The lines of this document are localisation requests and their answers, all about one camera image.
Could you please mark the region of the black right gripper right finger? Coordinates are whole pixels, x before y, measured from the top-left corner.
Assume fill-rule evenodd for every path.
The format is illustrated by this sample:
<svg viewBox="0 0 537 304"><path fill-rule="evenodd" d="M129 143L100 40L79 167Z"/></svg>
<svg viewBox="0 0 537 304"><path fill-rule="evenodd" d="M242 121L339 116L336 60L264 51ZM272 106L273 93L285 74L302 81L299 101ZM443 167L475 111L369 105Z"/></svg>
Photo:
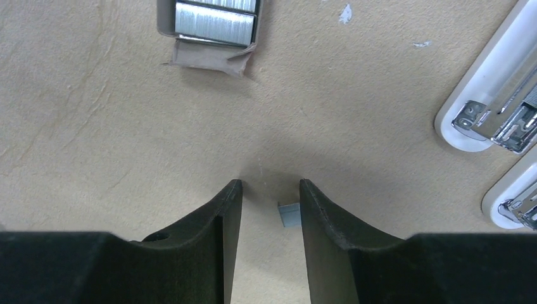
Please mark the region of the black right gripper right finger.
<svg viewBox="0 0 537 304"><path fill-rule="evenodd" d="M300 181L312 303L535 303L536 235L421 233L400 239Z"/></svg>

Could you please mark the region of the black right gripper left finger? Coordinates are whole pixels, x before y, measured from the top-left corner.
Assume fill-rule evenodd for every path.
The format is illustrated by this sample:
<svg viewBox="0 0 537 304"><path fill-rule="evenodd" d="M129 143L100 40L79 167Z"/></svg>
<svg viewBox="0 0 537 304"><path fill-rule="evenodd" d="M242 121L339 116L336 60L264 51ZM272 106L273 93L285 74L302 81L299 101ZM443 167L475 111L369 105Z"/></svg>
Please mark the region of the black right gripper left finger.
<svg viewBox="0 0 537 304"><path fill-rule="evenodd" d="M109 232L2 232L2 303L229 303L243 185L142 241Z"/></svg>

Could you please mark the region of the small grey staple strip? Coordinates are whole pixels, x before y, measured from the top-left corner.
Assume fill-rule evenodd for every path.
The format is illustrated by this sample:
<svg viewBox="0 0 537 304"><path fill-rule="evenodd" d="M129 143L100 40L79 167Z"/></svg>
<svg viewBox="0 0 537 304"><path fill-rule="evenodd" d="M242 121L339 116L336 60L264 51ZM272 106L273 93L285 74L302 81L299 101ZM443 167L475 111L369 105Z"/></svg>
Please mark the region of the small grey staple strip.
<svg viewBox="0 0 537 304"><path fill-rule="evenodd" d="M299 203L288 205L278 204L277 209L281 218L283 227L301 226L301 211Z"/></svg>

